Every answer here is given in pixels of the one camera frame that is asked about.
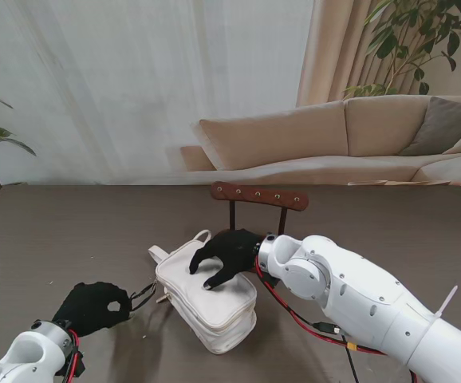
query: curtain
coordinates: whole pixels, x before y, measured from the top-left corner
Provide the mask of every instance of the curtain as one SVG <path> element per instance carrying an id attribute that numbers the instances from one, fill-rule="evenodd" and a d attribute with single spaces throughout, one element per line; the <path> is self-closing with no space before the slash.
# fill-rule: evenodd
<path id="1" fill-rule="evenodd" d="M 296 105 L 311 0 L 0 0 L 4 183 L 174 172 L 190 123 Z"/>
<path id="2" fill-rule="evenodd" d="M 377 0 L 314 0 L 309 38 L 297 95 L 297 106 L 341 100 L 349 86 L 382 82 L 389 60 L 366 55 L 372 30 L 388 11 L 364 26 Z M 412 75 L 395 82 L 409 93 Z"/>

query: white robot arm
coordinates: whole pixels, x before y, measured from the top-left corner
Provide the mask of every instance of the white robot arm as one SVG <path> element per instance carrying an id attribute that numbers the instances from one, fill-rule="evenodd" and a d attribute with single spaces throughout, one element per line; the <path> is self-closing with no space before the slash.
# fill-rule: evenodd
<path id="1" fill-rule="evenodd" d="M 461 383 L 461 331 L 428 310 L 393 275 L 331 239 L 268 235 L 262 271 L 281 279 L 357 342 L 378 349 L 429 383 Z"/>
<path id="2" fill-rule="evenodd" d="M 35 322 L 0 360 L 0 382 L 53 383 L 72 352 L 73 340 L 66 330 L 52 322 Z"/>

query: gray pillow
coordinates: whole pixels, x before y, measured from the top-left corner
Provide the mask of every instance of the gray pillow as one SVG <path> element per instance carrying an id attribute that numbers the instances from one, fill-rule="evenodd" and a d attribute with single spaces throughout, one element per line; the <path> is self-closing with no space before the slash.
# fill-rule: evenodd
<path id="1" fill-rule="evenodd" d="M 399 156 L 441 154 L 461 139 L 461 102 L 431 97 L 424 123 Z"/>

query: zipper pull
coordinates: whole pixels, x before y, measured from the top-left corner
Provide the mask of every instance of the zipper pull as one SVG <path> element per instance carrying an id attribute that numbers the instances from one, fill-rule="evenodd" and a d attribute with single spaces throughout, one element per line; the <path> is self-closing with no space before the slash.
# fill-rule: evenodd
<path id="1" fill-rule="evenodd" d="M 159 297 L 158 299 L 156 299 L 156 303 L 163 303 L 167 299 L 170 300 L 170 293 L 166 293 L 163 297 Z"/>

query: beige curtain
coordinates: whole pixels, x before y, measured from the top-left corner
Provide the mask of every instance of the beige curtain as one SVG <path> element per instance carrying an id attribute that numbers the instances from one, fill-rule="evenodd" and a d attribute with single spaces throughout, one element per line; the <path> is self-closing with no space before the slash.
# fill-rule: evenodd
<path id="1" fill-rule="evenodd" d="M 388 16 L 364 26 L 377 0 L 314 0 L 301 71 L 297 106 L 344 98 L 349 86 L 382 83 L 390 61 L 366 55 L 372 30 Z M 412 74 L 397 78 L 399 93 L 410 93 Z"/>

